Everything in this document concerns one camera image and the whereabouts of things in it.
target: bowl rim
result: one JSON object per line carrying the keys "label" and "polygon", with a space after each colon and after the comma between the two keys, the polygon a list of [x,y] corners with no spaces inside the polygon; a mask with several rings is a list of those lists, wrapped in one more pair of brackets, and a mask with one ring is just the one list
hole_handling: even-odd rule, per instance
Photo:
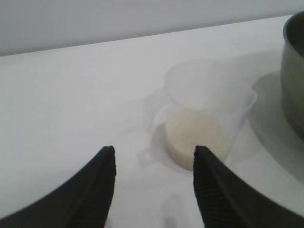
{"label": "bowl rim", "polygon": [[299,15],[303,14],[304,16],[304,11],[300,11],[300,12],[297,12],[296,14],[292,15],[284,24],[284,27],[283,27],[283,37],[284,37],[284,40],[285,40],[285,44],[288,44],[289,47],[295,51],[298,56],[300,56],[301,58],[303,58],[300,53],[294,48],[294,46],[291,44],[291,42],[289,41],[289,38],[288,38],[288,35],[287,35],[287,28],[290,24],[290,22],[295,19],[296,17],[298,17]]}

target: black curved piece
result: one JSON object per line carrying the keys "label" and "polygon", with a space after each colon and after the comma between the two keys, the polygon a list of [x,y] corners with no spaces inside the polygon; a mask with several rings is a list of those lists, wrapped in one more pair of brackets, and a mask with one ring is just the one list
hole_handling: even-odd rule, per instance
{"label": "black curved piece", "polygon": [[254,190],[197,146],[193,184],[205,228],[304,228],[304,218]]}
{"label": "black curved piece", "polygon": [[0,228],[103,228],[114,194],[114,148],[104,147],[71,179],[0,220]]}

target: white wall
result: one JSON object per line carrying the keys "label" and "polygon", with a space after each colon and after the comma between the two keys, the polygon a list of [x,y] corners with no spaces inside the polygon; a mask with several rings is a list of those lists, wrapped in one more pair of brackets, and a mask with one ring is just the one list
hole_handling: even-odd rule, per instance
{"label": "white wall", "polygon": [[0,0],[0,55],[293,14],[304,0]]}

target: measuring cup handle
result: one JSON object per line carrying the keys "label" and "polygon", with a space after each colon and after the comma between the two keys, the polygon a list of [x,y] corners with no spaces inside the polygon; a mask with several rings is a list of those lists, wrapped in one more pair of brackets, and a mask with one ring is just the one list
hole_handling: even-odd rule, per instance
{"label": "measuring cup handle", "polygon": [[157,114],[171,104],[172,100],[163,89],[159,89],[146,97],[144,101],[143,125],[148,133],[152,134],[154,131],[154,122]]}
{"label": "measuring cup handle", "polygon": [[143,127],[149,137],[149,146],[144,152],[138,154],[139,162],[143,167],[154,163],[155,160],[148,153],[151,146],[152,133],[155,130],[155,117],[165,108],[173,104],[167,93],[163,89],[148,95],[144,101]]}

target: milky liquid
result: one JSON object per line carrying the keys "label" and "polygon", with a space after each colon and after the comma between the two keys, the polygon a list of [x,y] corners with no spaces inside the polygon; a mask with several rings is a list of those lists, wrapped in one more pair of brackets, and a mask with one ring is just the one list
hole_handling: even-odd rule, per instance
{"label": "milky liquid", "polygon": [[167,152],[181,167],[192,170],[196,145],[207,146],[220,160],[226,159],[223,131],[207,110],[176,110],[165,126]]}

